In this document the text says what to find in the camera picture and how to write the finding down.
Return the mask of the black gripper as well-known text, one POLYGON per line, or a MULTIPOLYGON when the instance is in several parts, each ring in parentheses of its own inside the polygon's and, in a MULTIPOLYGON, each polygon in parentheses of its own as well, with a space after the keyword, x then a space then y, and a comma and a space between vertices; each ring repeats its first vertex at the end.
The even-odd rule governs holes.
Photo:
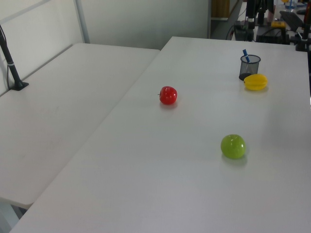
POLYGON ((249 23, 249 17, 254 17, 253 18, 253 23, 256 23, 256 17, 255 17, 255 11, 256 9, 256 1, 255 0, 247 0, 247 5, 246 5, 246 23, 249 23))

